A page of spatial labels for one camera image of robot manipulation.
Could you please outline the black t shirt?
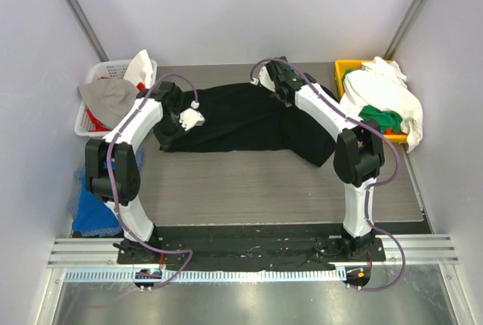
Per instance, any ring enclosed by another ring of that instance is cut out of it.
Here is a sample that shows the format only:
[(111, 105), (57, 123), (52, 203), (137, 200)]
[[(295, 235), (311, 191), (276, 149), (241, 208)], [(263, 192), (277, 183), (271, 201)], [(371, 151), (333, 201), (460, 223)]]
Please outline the black t shirt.
[(278, 151), (289, 149), (316, 167), (332, 156), (336, 143), (310, 115), (286, 106), (268, 90), (250, 83), (198, 91), (201, 126), (171, 139), (157, 124), (153, 133), (164, 152)]

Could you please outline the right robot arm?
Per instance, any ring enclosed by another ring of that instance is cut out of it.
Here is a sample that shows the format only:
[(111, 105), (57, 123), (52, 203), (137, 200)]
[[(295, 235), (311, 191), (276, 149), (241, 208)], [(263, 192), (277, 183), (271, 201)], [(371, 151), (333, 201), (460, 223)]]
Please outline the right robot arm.
[(333, 166), (345, 193), (340, 249), (348, 260), (359, 260), (375, 242), (374, 184), (385, 161), (382, 139), (369, 130), (376, 130), (377, 123), (366, 121), (363, 127), (352, 123), (316, 81), (296, 72), (283, 59), (274, 59), (263, 68), (267, 77), (260, 78), (260, 83), (271, 82), (270, 89), (282, 102), (308, 114), (334, 139)]

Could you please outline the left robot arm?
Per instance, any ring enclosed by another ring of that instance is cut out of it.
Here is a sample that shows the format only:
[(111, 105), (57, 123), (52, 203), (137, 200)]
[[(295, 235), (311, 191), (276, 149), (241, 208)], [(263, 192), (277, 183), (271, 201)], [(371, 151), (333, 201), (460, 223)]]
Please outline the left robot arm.
[(118, 221), (124, 238), (117, 249), (123, 261), (151, 264), (169, 252), (162, 249), (155, 225), (140, 202), (136, 152), (157, 124), (162, 124), (168, 131), (168, 139), (173, 139), (204, 119), (198, 112), (198, 91), (192, 92), (189, 107), (182, 111), (179, 108), (182, 92), (167, 76), (142, 90), (130, 82), (126, 85), (132, 93), (128, 111), (107, 135), (86, 143), (86, 189)]

